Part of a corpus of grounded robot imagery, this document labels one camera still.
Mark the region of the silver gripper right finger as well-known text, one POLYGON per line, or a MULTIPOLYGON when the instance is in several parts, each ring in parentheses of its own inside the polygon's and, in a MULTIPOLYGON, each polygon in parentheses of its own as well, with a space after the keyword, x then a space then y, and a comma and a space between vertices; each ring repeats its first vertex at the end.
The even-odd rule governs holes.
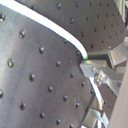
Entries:
POLYGON ((128 37, 124 41, 110 51, 112 65, 116 66, 128 60, 128 37))

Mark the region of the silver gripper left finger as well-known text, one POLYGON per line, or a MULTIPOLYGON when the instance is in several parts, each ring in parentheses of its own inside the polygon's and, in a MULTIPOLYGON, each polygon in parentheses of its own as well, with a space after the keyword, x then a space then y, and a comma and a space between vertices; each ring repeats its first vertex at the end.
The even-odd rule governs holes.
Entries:
POLYGON ((115 95, 119 94, 119 84, 122 82, 123 74, 113 71, 104 60, 83 60, 80 68, 85 77, 94 79, 97 86, 107 84, 115 95))

